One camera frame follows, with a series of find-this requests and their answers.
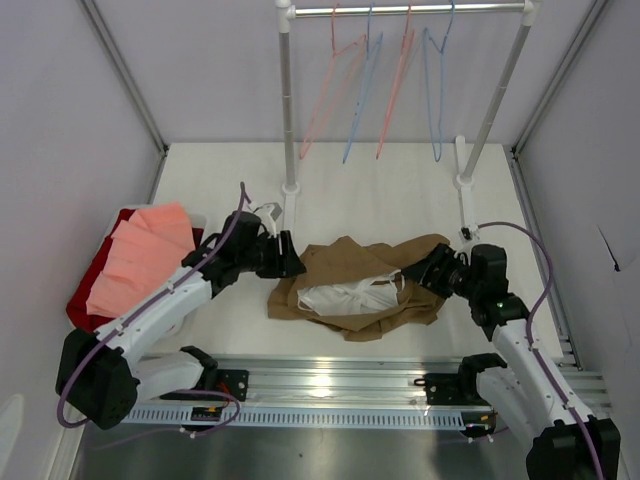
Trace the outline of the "tan brown skirt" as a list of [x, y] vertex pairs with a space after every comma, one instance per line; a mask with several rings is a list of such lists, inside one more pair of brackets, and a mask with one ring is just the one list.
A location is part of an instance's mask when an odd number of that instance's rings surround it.
[[406, 324], [430, 325], [445, 300], [401, 271], [449, 240], [427, 234], [391, 246], [362, 246], [349, 236], [330, 245], [307, 246], [306, 272], [283, 279], [269, 295], [267, 314], [276, 320], [306, 320], [349, 342], [381, 339]]

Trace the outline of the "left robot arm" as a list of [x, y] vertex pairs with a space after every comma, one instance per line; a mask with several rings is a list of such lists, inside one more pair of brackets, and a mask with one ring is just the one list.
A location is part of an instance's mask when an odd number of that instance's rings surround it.
[[257, 213], [235, 211], [132, 310], [93, 333], [77, 328], [66, 337], [55, 384], [59, 423], [108, 430], [155, 398], [235, 402], [218, 387], [217, 361], [201, 349], [184, 346], [155, 359], [147, 351], [241, 274], [290, 279], [305, 271], [290, 231], [269, 227]]

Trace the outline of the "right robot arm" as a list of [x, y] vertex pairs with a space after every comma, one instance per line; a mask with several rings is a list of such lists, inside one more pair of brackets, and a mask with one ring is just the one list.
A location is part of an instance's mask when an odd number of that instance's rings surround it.
[[498, 413], [526, 451], [529, 478], [617, 477], [619, 430], [611, 419], [597, 418], [546, 353], [532, 310], [509, 290], [503, 248], [478, 244], [462, 254], [440, 243], [402, 274], [438, 297], [468, 302], [472, 320], [495, 350], [461, 361], [458, 395]]

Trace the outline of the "white clothes rack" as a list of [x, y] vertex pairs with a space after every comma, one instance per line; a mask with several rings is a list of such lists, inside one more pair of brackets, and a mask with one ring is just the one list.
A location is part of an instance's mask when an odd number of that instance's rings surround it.
[[[373, 126], [376, 131], [372, 136], [375, 146], [374, 156], [376, 156], [377, 145], [381, 130], [384, 123], [384, 116], [392, 89], [394, 74], [397, 62], [400, 56], [402, 36], [405, 27], [405, 16], [407, 6], [410, 1], [406, 1], [401, 5], [384, 6], [376, 1], [369, 1], [363, 6], [345, 6], [341, 2], [337, 9], [336, 18], [336, 39], [339, 45], [348, 43], [357, 38], [359, 35], [366, 33], [367, 15], [370, 4], [374, 2], [376, 6], [373, 10], [371, 24], [371, 39], [375, 40], [380, 32], [384, 34], [377, 66], [374, 77], [372, 79], [369, 96], [364, 109], [364, 116], [361, 120], [358, 132], [355, 136], [351, 152], [356, 140], [362, 132], [363, 127]], [[414, 29], [413, 44], [409, 52], [406, 64], [402, 86], [400, 87], [397, 102], [393, 112], [393, 118], [385, 140], [384, 148], [389, 144], [389, 132], [392, 126], [396, 125], [399, 114], [399, 102], [405, 101], [406, 96], [402, 95], [402, 90], [406, 88], [406, 76], [413, 66], [419, 66], [424, 69], [424, 61], [422, 54], [421, 35], [422, 30], [428, 27], [432, 35], [440, 40], [445, 33], [449, 19], [450, 1], [442, 1], [436, 4], [421, 4], [413, 2], [413, 11], [411, 16], [411, 26]], [[477, 215], [475, 212], [474, 201], [474, 173], [481, 153], [486, 145], [489, 134], [491, 132], [494, 120], [496, 119], [500, 105], [502, 104], [507, 87], [521, 56], [525, 42], [532, 29], [536, 16], [541, 7], [538, 1], [498, 1], [498, 2], [472, 2], [455, 1], [456, 15], [454, 23], [465, 14], [517, 14], [520, 17], [520, 24], [511, 45], [507, 60], [500, 74], [497, 86], [495, 87], [489, 105], [487, 107], [484, 118], [481, 122], [479, 131], [471, 146], [466, 144], [463, 136], [458, 135], [453, 140], [455, 163], [453, 173], [453, 188], [458, 202], [459, 213], [461, 216], [461, 228], [463, 226], [477, 226], [480, 230]], [[284, 140], [284, 162], [285, 173], [281, 186], [284, 195], [284, 227], [291, 230], [296, 220], [296, 202], [300, 194], [301, 187], [298, 180], [298, 167], [300, 163], [299, 148], [304, 138], [304, 134], [308, 128], [312, 111], [317, 98], [320, 94], [323, 79], [325, 77], [330, 59], [331, 59], [331, 12], [334, 7], [298, 7], [291, 1], [278, 1], [275, 4], [279, 46], [279, 63], [281, 78], [281, 99], [283, 109], [283, 140]], [[316, 95], [313, 108], [303, 127], [302, 134], [296, 134], [294, 131], [294, 107], [293, 107], [293, 79], [291, 73], [291, 27], [296, 20], [326, 19], [329, 22], [329, 56], [328, 64], [323, 69], [323, 79], [321, 81], [319, 91]], [[448, 40], [447, 58], [452, 48], [451, 36], [453, 27]], [[314, 142], [318, 144], [321, 137], [325, 133], [333, 132], [331, 121], [337, 120], [346, 127], [346, 140], [342, 148], [340, 160], [343, 159], [346, 142], [350, 134], [351, 123], [354, 117], [356, 103], [359, 95], [359, 88], [365, 61], [364, 57], [360, 62], [360, 66], [352, 77], [351, 82], [346, 88], [340, 103], [334, 109], [330, 120], [325, 126], [319, 138]], [[420, 75], [417, 82], [418, 85], [418, 110], [426, 117], [426, 93], [425, 93], [425, 71]], [[427, 120], [426, 120], [426, 138], [428, 143], [427, 153], [432, 160], [432, 147], [430, 143]]]

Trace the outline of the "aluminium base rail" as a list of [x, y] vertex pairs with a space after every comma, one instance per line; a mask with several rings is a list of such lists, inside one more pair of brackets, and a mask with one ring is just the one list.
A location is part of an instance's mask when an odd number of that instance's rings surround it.
[[454, 373], [459, 360], [221, 355], [218, 363], [223, 369], [249, 372], [247, 404], [403, 409], [426, 402], [416, 379]]

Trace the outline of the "right aluminium frame post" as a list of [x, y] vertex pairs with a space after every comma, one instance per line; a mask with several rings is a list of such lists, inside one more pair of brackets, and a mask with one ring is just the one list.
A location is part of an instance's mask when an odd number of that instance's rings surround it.
[[589, 8], [578, 24], [578, 27], [572, 35], [567, 48], [553, 71], [553, 74], [546, 83], [535, 107], [528, 115], [523, 128], [511, 147], [510, 152], [514, 159], [519, 159], [527, 143], [541, 125], [573, 69], [578, 64], [580, 57], [591, 40], [591, 37], [594, 35], [599, 24], [602, 22], [613, 4], [614, 1], [610, 0], [597, 0], [590, 2]]

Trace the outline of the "aluminium frame post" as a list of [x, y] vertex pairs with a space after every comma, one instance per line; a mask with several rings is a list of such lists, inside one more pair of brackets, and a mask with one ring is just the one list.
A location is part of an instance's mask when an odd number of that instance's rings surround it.
[[594, 35], [599, 24], [602, 22], [613, 4], [614, 1], [610, 0], [597, 0], [590, 2], [589, 8], [578, 24], [578, 27], [572, 35], [567, 48], [553, 71], [553, 74], [546, 83], [535, 107], [528, 115], [523, 128], [511, 147], [510, 152], [514, 159], [519, 159], [527, 143], [541, 125], [573, 69], [578, 64], [580, 57], [591, 40], [591, 37]]
[[146, 134], [152, 142], [155, 150], [161, 157], [163, 157], [168, 150], [168, 145], [160, 133], [157, 122], [144, 99], [144, 96], [99, 8], [98, 3], [93, 0], [79, 0], [77, 4], [93, 30], [105, 57], [110, 63], [130, 105], [141, 121]]

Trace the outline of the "left aluminium frame post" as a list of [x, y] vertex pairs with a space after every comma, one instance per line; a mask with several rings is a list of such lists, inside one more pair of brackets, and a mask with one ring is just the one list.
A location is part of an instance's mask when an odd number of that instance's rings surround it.
[[93, 30], [105, 57], [110, 63], [130, 105], [141, 121], [146, 134], [152, 142], [155, 150], [161, 157], [163, 157], [168, 150], [168, 145], [160, 133], [157, 122], [144, 99], [144, 96], [99, 8], [98, 3], [93, 0], [79, 0], [77, 4]]

